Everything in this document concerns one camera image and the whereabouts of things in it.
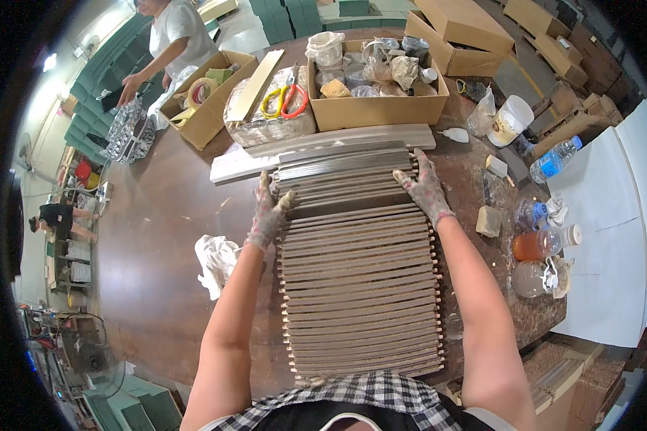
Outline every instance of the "woman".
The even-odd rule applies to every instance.
[[[122,80],[118,108],[134,100],[139,86],[165,68],[163,87],[189,65],[202,66],[218,47],[208,36],[203,20],[187,0],[134,0],[137,12],[154,17],[149,51],[154,59],[138,73]]]
[[[462,405],[391,372],[310,379],[307,388],[252,406],[249,338],[261,261],[293,198],[274,207],[261,175],[254,224],[201,341],[197,377],[181,430],[534,430],[535,409],[509,308],[490,267],[446,203],[420,150],[419,182],[393,177],[429,216],[441,239],[462,321]]]
[[[55,228],[71,230],[85,238],[90,238],[94,243],[98,241],[98,235],[84,229],[80,224],[75,223],[73,217],[84,217],[85,219],[98,220],[98,214],[86,210],[80,210],[74,205],[67,203],[46,203],[41,205],[35,217],[29,219],[29,227],[32,232],[41,229],[45,232],[53,232]]]

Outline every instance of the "white t-shirt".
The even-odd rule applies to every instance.
[[[218,47],[208,36],[197,10],[186,0],[172,0],[151,27],[149,51],[156,58],[172,42],[183,37],[190,38],[184,52],[165,66],[173,79],[189,65],[202,66],[218,52]]]

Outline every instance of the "tape roll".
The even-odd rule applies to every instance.
[[[190,108],[197,109],[201,104],[209,98],[211,94],[218,88],[218,82],[213,78],[201,77],[190,85],[188,91],[187,104]],[[203,88],[203,100],[200,100],[200,91]]]

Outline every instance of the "work glove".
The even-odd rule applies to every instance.
[[[278,205],[273,205],[273,196],[268,187],[268,173],[264,170],[261,172],[261,180],[257,187],[257,213],[254,215],[252,229],[244,240],[244,244],[254,244],[264,252],[268,245],[273,242],[281,224],[285,221],[285,214],[290,210],[293,204],[294,192],[290,190],[280,198]]]
[[[393,170],[393,178],[410,194],[436,228],[439,220],[448,216],[455,217],[455,212],[451,211],[449,204],[446,203],[446,195],[434,171],[434,164],[427,159],[424,151],[418,148],[414,149],[414,156],[419,161],[419,181],[413,181],[399,169]]]

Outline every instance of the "yellow scissors handle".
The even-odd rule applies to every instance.
[[[284,87],[276,88],[274,91],[271,91],[266,97],[264,97],[263,101],[261,102],[261,114],[263,115],[264,118],[266,119],[274,119],[280,116],[281,111],[283,110],[283,101],[285,100],[285,93],[288,91],[288,86],[285,85]],[[268,101],[272,97],[278,97],[278,109],[276,112],[269,114],[268,111],[266,110],[268,107]]]

